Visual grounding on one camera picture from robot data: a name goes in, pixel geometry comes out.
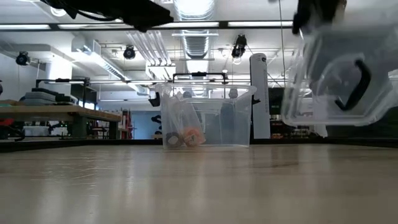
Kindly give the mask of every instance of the wooden table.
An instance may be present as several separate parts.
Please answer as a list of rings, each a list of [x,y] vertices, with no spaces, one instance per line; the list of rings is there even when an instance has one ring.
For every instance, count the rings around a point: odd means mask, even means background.
[[[398,150],[79,146],[0,154],[1,223],[396,224]]]
[[[0,107],[0,118],[16,121],[71,121],[74,138],[86,138],[86,124],[89,119],[108,121],[110,139],[116,139],[118,123],[121,120],[118,115],[80,106],[5,106]]]

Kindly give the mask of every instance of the white pillar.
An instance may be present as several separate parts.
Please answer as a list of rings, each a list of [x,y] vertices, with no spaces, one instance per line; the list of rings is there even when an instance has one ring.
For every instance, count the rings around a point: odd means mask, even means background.
[[[45,65],[45,79],[72,78],[72,63],[66,60],[56,60]],[[70,96],[69,84],[46,85],[46,89]]]
[[[250,56],[250,77],[251,85],[257,87],[254,99],[260,100],[260,103],[253,105],[253,136],[254,139],[270,139],[268,72],[265,54]]]

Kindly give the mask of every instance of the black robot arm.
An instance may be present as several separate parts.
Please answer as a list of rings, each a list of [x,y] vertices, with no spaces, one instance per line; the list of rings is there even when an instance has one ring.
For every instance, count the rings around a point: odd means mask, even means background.
[[[339,6],[345,7],[347,0],[298,0],[297,12],[293,18],[293,34],[308,25],[312,17],[320,24],[333,22]]]
[[[75,19],[77,14],[97,21],[122,19],[124,23],[145,32],[148,28],[173,22],[170,11],[150,0],[40,0],[56,9],[63,9]],[[101,15],[96,17],[87,12]]]

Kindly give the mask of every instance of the clear plastic bin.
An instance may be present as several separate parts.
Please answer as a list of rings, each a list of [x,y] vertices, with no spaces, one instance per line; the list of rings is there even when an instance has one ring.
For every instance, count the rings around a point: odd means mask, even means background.
[[[166,149],[249,146],[253,86],[156,85]]]
[[[320,29],[289,73],[284,122],[364,126],[381,119],[397,103],[397,34],[394,25]]]

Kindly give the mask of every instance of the black handle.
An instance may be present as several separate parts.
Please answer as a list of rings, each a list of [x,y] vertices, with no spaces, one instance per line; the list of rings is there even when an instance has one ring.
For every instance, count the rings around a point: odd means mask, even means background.
[[[225,84],[225,80],[226,80],[225,73],[207,73],[207,72],[176,73],[176,74],[173,74],[173,83],[174,83],[175,77],[181,76],[181,75],[191,75],[192,77],[206,77],[208,75],[221,75],[224,79],[224,84]]]
[[[344,105],[343,102],[341,102],[341,100],[335,101],[336,105],[342,111],[352,110],[359,103],[359,101],[365,94],[371,82],[371,72],[370,69],[365,65],[365,63],[359,59],[355,61],[355,66],[357,66],[361,71],[361,80],[359,81],[358,85],[355,87],[352,94],[349,96],[347,104]]]
[[[155,93],[156,94],[156,98],[154,99],[150,99],[149,103],[153,106],[153,107],[158,107],[160,106],[160,95],[158,92]]]

